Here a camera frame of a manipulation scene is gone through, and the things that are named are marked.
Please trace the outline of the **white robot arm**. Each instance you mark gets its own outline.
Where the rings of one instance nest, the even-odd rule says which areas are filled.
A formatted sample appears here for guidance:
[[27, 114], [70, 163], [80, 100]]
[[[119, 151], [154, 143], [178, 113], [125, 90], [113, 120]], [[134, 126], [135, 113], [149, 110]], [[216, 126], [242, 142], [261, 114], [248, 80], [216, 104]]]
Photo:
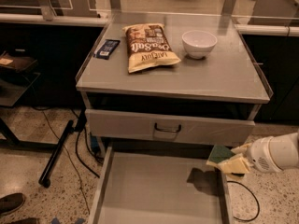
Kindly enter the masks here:
[[252, 169], [261, 173], [279, 173], [299, 167], [299, 136], [289, 133], [268, 136], [236, 147], [234, 155], [217, 167], [226, 175], [243, 176]]

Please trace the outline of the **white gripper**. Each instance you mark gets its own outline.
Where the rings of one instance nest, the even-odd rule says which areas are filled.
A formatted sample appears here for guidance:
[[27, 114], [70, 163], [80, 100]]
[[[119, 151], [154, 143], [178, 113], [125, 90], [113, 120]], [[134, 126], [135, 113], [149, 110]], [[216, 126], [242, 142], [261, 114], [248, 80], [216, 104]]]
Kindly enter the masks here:
[[265, 137], [246, 143], [239, 147], [234, 147], [231, 151], [233, 157], [218, 164], [218, 168], [226, 175], [235, 180], [240, 180], [245, 174], [250, 172], [248, 159], [254, 164], [254, 167], [262, 173], [278, 173], [281, 169], [275, 164], [270, 153], [270, 141], [273, 136]]

